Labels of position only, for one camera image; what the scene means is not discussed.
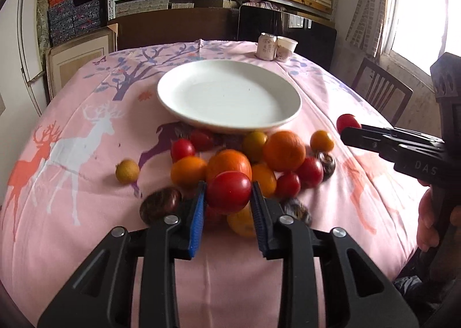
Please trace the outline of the right hand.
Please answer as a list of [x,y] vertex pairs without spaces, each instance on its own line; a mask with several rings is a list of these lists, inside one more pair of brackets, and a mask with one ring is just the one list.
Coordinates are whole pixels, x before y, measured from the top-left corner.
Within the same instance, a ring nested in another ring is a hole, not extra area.
[[[434,227],[435,215],[431,195],[432,187],[428,184],[426,184],[426,187],[428,189],[420,200],[416,234],[416,243],[422,252],[427,252],[430,248],[435,248],[439,245],[440,241],[439,233]],[[460,220],[461,207],[456,206],[451,212],[450,223],[456,228],[454,241],[457,248],[460,248]]]

